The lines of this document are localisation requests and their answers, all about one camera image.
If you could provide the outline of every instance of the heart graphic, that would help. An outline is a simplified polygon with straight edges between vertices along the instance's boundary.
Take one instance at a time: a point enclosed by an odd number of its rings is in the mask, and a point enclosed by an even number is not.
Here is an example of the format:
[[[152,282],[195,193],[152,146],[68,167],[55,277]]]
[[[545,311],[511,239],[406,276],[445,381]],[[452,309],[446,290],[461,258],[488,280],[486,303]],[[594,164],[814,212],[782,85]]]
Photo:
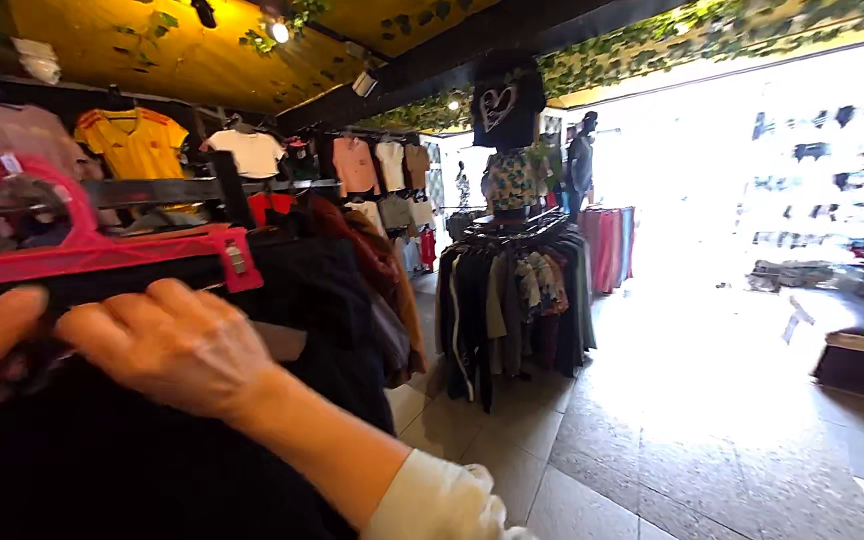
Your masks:
[[[519,87],[515,84],[506,86],[501,94],[494,89],[482,94],[482,97],[479,98],[479,111],[482,112],[482,125],[486,128],[486,133],[490,132],[502,120],[505,120],[505,117],[509,116],[512,109],[516,106],[518,98]]]

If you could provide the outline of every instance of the floral shirt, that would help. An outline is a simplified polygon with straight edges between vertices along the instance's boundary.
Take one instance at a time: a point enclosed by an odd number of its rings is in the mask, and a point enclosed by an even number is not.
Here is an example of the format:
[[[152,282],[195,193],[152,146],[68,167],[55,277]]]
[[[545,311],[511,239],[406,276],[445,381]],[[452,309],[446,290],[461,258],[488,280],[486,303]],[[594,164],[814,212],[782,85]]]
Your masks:
[[[486,201],[491,211],[514,211],[536,202],[538,172],[526,150],[498,152],[489,159]]]

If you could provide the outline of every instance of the stone floor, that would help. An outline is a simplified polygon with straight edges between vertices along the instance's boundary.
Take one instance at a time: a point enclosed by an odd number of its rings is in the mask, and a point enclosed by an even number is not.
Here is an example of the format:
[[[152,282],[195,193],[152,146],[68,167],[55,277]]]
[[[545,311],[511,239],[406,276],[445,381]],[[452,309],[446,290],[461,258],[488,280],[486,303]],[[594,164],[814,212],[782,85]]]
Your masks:
[[[434,359],[435,275],[415,289]],[[543,540],[864,540],[864,399],[810,381],[777,298],[627,289],[576,378],[500,379],[486,414],[436,364],[388,393],[400,438],[485,465]]]

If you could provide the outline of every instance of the yellow jersey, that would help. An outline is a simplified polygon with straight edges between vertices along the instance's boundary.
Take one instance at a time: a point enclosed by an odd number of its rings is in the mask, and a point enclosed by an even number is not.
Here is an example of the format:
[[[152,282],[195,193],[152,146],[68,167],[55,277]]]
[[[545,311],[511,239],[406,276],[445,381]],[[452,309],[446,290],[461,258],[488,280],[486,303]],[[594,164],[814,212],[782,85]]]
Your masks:
[[[75,140],[84,143],[117,179],[183,178],[179,148],[188,131],[175,120],[148,108],[93,108],[78,117]]]

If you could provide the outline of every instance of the pink t-shirt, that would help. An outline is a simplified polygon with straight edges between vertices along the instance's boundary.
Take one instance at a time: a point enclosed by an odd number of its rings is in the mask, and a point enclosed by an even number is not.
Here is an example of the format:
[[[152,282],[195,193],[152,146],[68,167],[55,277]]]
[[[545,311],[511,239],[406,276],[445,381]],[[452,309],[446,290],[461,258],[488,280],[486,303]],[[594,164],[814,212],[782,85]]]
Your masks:
[[[378,175],[369,144],[358,138],[340,136],[333,141],[332,165],[342,181],[342,197],[350,191],[372,190],[378,195]]]
[[[0,104],[0,154],[41,156],[76,180],[101,179],[102,169],[72,140],[59,117],[33,104]]]

